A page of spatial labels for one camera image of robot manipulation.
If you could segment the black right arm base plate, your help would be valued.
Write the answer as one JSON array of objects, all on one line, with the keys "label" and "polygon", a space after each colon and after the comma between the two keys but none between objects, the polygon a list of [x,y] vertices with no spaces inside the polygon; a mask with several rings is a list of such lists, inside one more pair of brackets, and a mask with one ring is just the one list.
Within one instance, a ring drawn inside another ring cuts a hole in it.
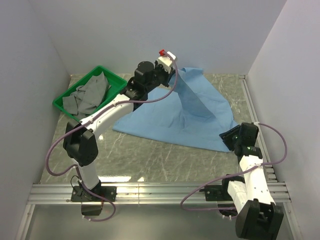
[{"label": "black right arm base plate", "polygon": [[206,185],[199,192],[204,193],[206,202],[232,201],[227,188],[222,185]]}]

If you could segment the light blue long sleeve shirt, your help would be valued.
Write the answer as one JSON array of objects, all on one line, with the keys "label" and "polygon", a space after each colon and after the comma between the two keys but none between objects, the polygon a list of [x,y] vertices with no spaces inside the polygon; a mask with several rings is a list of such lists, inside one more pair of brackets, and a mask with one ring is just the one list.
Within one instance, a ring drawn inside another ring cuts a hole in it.
[{"label": "light blue long sleeve shirt", "polygon": [[144,103],[125,115],[113,130],[136,137],[219,152],[229,149],[220,134],[237,126],[229,102],[200,68],[182,68],[172,76],[173,92],[156,88]]}]

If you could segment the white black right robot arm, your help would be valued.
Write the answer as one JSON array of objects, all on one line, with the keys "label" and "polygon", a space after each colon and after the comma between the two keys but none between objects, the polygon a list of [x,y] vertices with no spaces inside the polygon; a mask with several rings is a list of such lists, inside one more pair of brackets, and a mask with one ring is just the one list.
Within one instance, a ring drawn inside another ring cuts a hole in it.
[{"label": "white black right robot arm", "polygon": [[269,191],[263,168],[263,155],[256,146],[259,128],[243,122],[219,136],[237,156],[242,170],[240,175],[227,175],[222,181],[220,194],[233,200],[237,216],[237,237],[246,240],[275,240],[284,218]]}]

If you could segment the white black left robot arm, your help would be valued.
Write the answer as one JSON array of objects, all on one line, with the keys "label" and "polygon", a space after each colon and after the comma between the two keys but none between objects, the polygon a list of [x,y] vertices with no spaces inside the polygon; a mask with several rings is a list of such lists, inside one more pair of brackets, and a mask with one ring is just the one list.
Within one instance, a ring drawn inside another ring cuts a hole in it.
[{"label": "white black left robot arm", "polygon": [[168,87],[176,71],[177,65],[171,60],[167,63],[160,60],[140,62],[133,77],[110,103],[80,122],[68,122],[63,148],[75,162],[79,187],[89,201],[106,196],[95,165],[99,136],[120,118],[148,102],[152,90],[160,85]]}]

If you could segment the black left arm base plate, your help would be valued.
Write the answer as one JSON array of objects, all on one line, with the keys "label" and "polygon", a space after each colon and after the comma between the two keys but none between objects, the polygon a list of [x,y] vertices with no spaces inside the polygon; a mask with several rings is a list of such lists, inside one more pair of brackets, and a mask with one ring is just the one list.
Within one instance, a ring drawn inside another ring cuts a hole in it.
[{"label": "black left arm base plate", "polygon": [[[92,189],[96,195],[104,197],[111,202],[116,200],[117,187],[116,186],[100,186],[95,189]],[[99,197],[93,196],[88,193],[82,186],[74,186],[70,198],[71,202],[99,202],[102,201]]]}]

